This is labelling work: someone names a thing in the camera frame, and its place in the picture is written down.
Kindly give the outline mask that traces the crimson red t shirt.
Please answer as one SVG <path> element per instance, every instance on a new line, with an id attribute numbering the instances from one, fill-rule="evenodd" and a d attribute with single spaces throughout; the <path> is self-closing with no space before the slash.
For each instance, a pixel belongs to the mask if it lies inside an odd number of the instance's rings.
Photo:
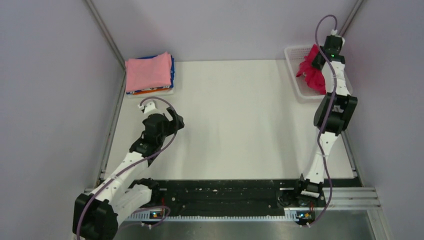
<path id="1" fill-rule="evenodd" d="M 295 76 L 304 76 L 304 82 L 310 89 L 316 91 L 320 95 L 324 95 L 326 93 L 325 78 L 321 71 L 312 65 L 318 53 L 318 46 L 314 44 L 308 55 L 304 57 L 304 61 L 299 64 L 299 70 Z"/>

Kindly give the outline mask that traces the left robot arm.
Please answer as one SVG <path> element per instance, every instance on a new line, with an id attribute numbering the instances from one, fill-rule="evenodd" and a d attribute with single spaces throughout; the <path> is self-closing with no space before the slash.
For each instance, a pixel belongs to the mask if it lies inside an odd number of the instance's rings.
<path id="1" fill-rule="evenodd" d="M 184 119 L 169 106 L 167 112 L 151 113 L 142 122 L 144 131 L 130 146 L 120 165 L 90 193 L 81 193 L 75 200 L 72 232 L 86 240 L 112 240 L 121 224 L 143 205 L 154 207 L 160 193 L 152 179 L 136 178 L 168 146 L 167 137 L 175 138 L 184 128 Z"/>

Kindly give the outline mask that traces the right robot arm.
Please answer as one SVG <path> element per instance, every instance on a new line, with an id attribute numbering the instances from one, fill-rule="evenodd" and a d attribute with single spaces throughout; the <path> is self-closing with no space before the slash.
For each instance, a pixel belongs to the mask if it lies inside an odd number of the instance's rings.
<path id="1" fill-rule="evenodd" d="M 313 115 L 316 139 L 308 164 L 294 189 L 277 198 L 284 207 L 318 207 L 326 200 L 325 181 L 332 184 L 330 153 L 358 105 L 345 74 L 346 60 L 341 54 L 344 43 L 342 36 L 332 33 L 323 45 L 315 43 L 284 50 L 295 93 L 305 102 L 320 101 Z"/>

